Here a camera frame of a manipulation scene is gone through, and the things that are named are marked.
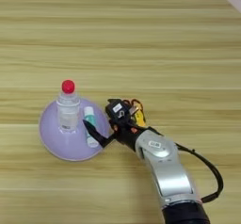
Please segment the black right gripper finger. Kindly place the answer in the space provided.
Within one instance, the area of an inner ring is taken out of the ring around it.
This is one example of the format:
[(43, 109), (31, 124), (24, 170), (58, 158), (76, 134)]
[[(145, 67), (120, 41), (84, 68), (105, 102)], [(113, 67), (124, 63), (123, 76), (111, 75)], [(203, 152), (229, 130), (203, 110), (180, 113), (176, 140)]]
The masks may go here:
[(88, 130), (88, 133), (99, 142), (102, 148), (105, 148), (108, 144), (112, 142), (112, 136), (110, 137), (104, 137), (102, 136), (96, 128), (87, 120), (83, 120), (84, 125), (86, 129)]

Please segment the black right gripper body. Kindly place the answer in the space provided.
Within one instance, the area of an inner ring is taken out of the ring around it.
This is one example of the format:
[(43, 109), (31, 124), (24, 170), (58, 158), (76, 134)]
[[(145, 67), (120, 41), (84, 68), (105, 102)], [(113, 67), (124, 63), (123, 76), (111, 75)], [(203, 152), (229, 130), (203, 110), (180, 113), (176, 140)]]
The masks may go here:
[(136, 125), (130, 118), (111, 118), (109, 123), (113, 130), (113, 134), (109, 137), (109, 141), (117, 140), (120, 144), (126, 145), (132, 151), (136, 150), (137, 138), (145, 131), (150, 130), (158, 134), (152, 127), (141, 127)]

